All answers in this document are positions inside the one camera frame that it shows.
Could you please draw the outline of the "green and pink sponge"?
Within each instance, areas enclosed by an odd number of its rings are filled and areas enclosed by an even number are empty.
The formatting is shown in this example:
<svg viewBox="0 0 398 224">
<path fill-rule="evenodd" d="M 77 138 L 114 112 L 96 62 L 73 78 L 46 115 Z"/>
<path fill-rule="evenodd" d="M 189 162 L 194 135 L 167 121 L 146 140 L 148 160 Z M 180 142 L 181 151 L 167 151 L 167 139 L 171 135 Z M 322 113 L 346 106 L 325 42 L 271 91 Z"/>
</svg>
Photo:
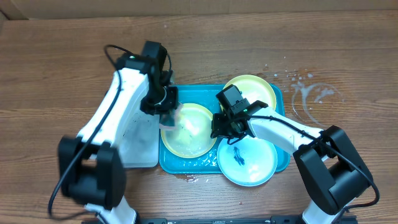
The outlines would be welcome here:
<svg viewBox="0 0 398 224">
<path fill-rule="evenodd" d="M 175 109 L 169 111 L 168 114 L 160 116 L 159 128 L 161 130 L 171 131 L 177 128 L 179 122 L 179 113 L 183 108 L 183 104 L 179 103 Z"/>
</svg>

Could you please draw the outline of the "yellow plate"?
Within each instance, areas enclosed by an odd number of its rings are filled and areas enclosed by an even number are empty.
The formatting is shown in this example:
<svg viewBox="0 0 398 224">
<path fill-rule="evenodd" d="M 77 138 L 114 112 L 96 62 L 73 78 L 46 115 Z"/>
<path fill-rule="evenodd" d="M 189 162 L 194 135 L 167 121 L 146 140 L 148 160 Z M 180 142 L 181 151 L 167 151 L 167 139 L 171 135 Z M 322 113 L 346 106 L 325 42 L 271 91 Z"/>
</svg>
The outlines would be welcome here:
<svg viewBox="0 0 398 224">
<path fill-rule="evenodd" d="M 267 103 L 274 111 L 277 108 L 277 98 L 271 85 L 264 79 L 255 75 L 240 75 L 231 79 L 223 89 L 234 85 L 238 88 L 243 98 L 249 103 L 257 100 Z"/>
<path fill-rule="evenodd" d="M 204 106 L 184 103 L 172 129 L 162 129 L 161 139 L 166 148 L 182 158 L 195 158 L 207 153 L 215 144 L 211 138 L 213 114 Z"/>
</svg>

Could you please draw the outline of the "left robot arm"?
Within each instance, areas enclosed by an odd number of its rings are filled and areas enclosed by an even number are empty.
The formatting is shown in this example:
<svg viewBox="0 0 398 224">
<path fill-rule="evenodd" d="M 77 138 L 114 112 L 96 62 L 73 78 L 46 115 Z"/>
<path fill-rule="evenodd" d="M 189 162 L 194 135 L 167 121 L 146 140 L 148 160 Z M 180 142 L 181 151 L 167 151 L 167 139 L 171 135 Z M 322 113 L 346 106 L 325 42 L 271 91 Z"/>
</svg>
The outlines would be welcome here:
<svg viewBox="0 0 398 224">
<path fill-rule="evenodd" d="M 140 54 L 124 49 L 113 60 L 113 80 L 96 113 L 75 138 L 64 136 L 58 144 L 60 178 L 50 196 L 47 213 L 52 212 L 57 193 L 84 205 L 81 215 L 94 213 L 98 223 L 139 223 L 137 212 L 124 196 L 126 172 L 119 149 L 130 120 L 137 111 L 155 116 L 157 129 L 173 129 L 182 106 L 178 89 L 171 85 L 173 70 L 164 70 L 171 61 L 159 42 L 147 41 Z"/>
</svg>

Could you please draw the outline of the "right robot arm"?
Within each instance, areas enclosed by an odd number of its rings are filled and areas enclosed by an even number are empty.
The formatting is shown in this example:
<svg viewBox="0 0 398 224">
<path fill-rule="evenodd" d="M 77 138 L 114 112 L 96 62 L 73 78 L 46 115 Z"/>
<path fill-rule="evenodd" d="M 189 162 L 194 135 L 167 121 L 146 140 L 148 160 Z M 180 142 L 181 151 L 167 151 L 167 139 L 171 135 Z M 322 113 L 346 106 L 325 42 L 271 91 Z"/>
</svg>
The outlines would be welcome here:
<svg viewBox="0 0 398 224">
<path fill-rule="evenodd" d="M 376 186 L 350 138 L 337 126 L 305 126 L 261 101 L 242 100 L 213 115 L 212 138 L 235 143 L 246 136 L 269 141 L 294 157 L 311 198 L 301 215 L 303 223 L 342 223 L 344 213 L 357 207 L 353 200 Z"/>
</svg>

